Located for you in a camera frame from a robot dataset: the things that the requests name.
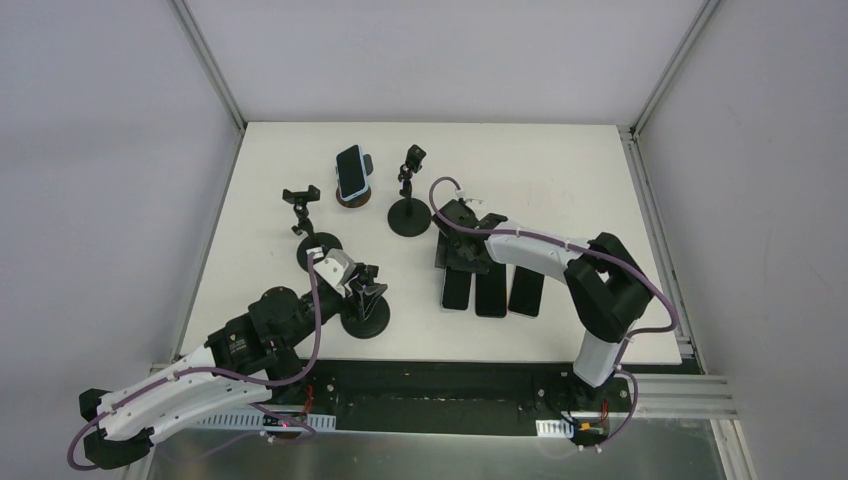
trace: white wall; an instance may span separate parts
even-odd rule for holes
[[[77,395],[165,359],[235,130],[164,0],[3,2],[0,44],[0,476],[113,478]]]
[[[248,120],[629,124],[702,0],[194,0]]]
[[[844,478],[848,3],[728,0],[643,156],[760,478]]]

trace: black smartphone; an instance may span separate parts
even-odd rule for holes
[[[468,310],[471,296],[471,272],[460,272],[445,268],[445,283],[442,285],[442,308]]]
[[[368,173],[359,145],[354,145],[336,156],[336,177],[339,182],[339,196],[345,202],[356,199],[368,190]]]
[[[545,276],[524,267],[515,267],[512,290],[509,293],[509,311],[528,317],[539,316]]]
[[[506,316],[506,265],[493,263],[489,273],[478,273],[474,310],[478,317]]]

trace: white table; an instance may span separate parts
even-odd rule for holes
[[[372,156],[371,200],[346,209],[333,198],[335,156],[359,144]],[[570,362],[577,358],[583,326],[565,285],[546,279],[538,318],[509,314],[478,318],[473,297],[468,311],[442,310],[443,271],[433,267],[438,229],[416,238],[395,235],[386,222],[397,201],[398,168],[418,144],[427,152],[413,178],[414,195],[426,201],[434,179],[455,177],[467,196],[524,227],[570,237],[617,235],[656,284],[658,275],[619,134],[614,126],[250,123],[236,162],[212,242],[182,353],[247,311],[270,287],[298,295],[309,289],[297,265],[302,237],[284,188],[321,189],[309,205],[316,231],[333,233],[354,260],[378,265],[378,281],[389,285],[388,328],[370,340],[349,336],[337,318],[324,327],[320,358],[478,362]],[[445,184],[441,206],[453,198]],[[512,268],[508,271],[512,279]],[[668,324],[654,300],[636,326]],[[312,336],[297,348],[308,357]],[[677,364],[671,333],[641,336],[625,363]]]

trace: smartphone screen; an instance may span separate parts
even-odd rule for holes
[[[494,263],[489,273],[477,274],[474,310],[478,317],[506,316],[506,265]]]
[[[442,286],[442,308],[468,310],[471,296],[471,272],[460,272],[445,268],[445,283]]]
[[[509,311],[528,317],[539,316],[545,276],[523,267],[515,267],[512,290],[509,294]]]
[[[336,156],[336,174],[339,179],[339,193],[343,200],[362,193],[366,189],[359,145],[354,145]]]

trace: round black base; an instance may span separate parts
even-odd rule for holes
[[[412,202],[410,215],[407,201]],[[389,227],[401,237],[417,237],[430,228],[430,207],[417,198],[402,198],[389,209]]]
[[[297,246],[297,264],[300,265],[300,268],[303,269],[304,272],[308,271],[306,268],[306,251],[315,247],[324,246],[328,249],[338,248],[341,250],[342,242],[336,238],[335,235],[326,233],[326,232],[318,232],[315,234],[315,240],[306,237],[300,242],[300,245]]]
[[[385,298],[380,297],[371,315],[365,320],[358,320],[355,315],[342,311],[342,327],[350,334],[351,337],[366,340],[374,338],[383,333],[383,330],[389,325],[389,319],[392,318],[392,311],[389,309],[389,302]]]

